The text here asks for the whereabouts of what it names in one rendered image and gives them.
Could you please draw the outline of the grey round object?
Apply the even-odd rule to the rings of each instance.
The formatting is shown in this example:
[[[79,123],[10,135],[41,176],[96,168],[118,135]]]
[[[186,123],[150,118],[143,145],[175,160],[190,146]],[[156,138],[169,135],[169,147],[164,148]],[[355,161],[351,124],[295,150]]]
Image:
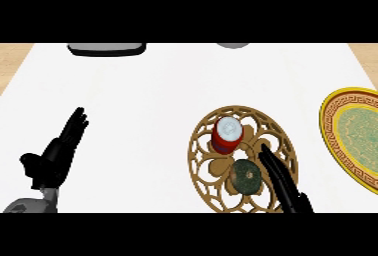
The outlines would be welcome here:
[[[243,48],[249,43],[217,43],[223,48],[227,49],[240,49]]]

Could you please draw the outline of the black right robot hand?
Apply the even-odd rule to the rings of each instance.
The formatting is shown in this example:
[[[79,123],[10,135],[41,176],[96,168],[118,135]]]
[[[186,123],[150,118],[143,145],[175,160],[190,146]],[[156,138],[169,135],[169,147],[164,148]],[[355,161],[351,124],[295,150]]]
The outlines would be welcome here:
[[[268,173],[282,211],[285,213],[311,213],[308,197],[298,191],[288,168],[265,145],[261,145],[258,159]]]

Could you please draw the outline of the grey and black appliance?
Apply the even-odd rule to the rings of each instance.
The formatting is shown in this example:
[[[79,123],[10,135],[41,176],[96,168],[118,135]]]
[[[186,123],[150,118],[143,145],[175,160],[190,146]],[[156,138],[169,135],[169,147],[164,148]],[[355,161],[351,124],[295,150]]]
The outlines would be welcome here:
[[[146,50],[144,43],[69,43],[68,50],[75,56],[122,57],[138,55]]]

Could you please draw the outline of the dark green round squash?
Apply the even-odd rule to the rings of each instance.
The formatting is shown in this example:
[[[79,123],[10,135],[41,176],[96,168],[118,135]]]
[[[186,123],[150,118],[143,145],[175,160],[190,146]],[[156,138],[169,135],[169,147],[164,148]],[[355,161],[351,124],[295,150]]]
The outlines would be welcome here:
[[[231,165],[230,181],[242,195],[254,195],[261,187],[261,171],[248,159],[237,159]]]

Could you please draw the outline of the yellow rimmed patterned plate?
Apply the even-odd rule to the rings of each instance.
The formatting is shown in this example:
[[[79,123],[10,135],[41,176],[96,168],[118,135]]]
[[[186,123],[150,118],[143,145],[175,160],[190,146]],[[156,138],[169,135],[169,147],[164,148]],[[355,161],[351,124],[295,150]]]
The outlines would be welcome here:
[[[333,91],[322,102],[319,127],[341,168],[378,194],[378,91],[360,87]]]

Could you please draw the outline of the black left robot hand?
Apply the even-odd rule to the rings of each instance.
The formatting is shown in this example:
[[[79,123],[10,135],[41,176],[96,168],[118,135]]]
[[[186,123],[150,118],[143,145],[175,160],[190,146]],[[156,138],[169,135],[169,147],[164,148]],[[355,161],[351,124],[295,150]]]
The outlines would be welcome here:
[[[34,190],[57,189],[65,182],[87,125],[84,108],[78,107],[66,121],[60,135],[50,141],[42,154],[25,153],[20,156],[19,161],[23,165],[25,176],[32,179]]]

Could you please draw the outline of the red can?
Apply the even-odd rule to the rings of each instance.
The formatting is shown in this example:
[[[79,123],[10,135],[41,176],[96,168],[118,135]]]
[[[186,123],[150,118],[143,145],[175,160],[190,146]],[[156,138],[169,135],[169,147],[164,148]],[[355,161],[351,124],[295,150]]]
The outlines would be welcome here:
[[[221,117],[214,124],[211,145],[217,153],[226,155],[236,149],[243,137],[240,122],[233,117]]]

